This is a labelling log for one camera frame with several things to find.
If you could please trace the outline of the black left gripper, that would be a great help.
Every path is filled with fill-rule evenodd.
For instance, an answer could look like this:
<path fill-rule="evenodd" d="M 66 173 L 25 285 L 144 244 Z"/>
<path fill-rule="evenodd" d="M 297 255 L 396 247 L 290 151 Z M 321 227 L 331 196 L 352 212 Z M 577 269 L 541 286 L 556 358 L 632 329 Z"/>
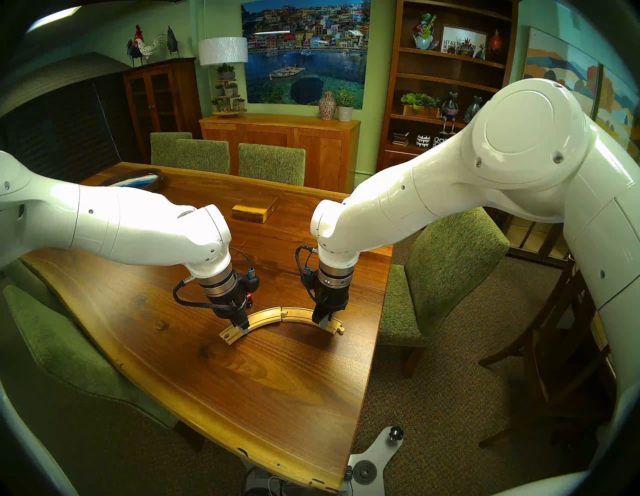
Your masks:
<path fill-rule="evenodd" d="M 247 287 L 246 280 L 237 280 L 235 287 L 223 296 L 216 296 L 212 299 L 212 304 L 217 305 L 213 309 L 214 314 L 220 319 L 226 319 L 241 334 L 251 332 L 250 320 L 246 311 L 247 296 L 250 289 Z"/>

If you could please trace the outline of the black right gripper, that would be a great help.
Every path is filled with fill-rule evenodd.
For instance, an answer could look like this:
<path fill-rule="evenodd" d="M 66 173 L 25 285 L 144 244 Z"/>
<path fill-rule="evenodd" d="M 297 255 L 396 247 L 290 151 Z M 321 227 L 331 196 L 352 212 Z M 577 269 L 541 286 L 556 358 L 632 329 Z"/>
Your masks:
<path fill-rule="evenodd" d="M 325 285 L 316 285 L 315 307 L 312 312 L 312 321 L 324 330 L 334 330 L 332 318 L 334 313 L 343 311 L 349 300 L 350 285 L 335 288 Z"/>

